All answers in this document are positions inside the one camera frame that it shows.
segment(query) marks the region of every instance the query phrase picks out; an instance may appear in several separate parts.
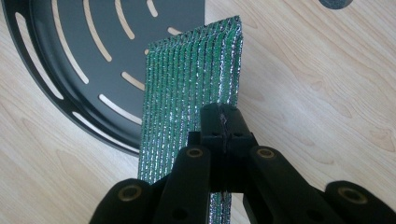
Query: reflective insulation foam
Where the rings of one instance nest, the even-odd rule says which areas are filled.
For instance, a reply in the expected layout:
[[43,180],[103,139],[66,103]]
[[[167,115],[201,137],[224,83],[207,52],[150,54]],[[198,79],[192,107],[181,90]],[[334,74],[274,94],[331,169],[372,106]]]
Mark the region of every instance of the reflective insulation foam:
[[[200,131],[202,106],[236,105],[242,43],[236,16],[149,44],[140,179],[171,172],[189,132]],[[210,223],[229,223],[230,211],[231,194],[210,196]]]

